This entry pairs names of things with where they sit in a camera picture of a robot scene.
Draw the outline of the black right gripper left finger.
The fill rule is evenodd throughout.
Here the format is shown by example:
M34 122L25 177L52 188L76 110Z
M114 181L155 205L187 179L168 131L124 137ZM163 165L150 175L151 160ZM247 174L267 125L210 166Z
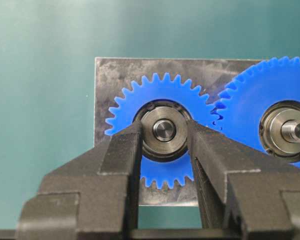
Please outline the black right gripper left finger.
M47 174L21 212L19 240L124 240L138 225L142 124Z

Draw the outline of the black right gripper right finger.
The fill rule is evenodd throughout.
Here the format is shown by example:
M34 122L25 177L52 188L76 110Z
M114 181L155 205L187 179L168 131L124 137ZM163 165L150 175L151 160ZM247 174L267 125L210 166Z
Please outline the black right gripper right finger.
M187 147L202 226L243 240L300 240L300 169L187 123Z

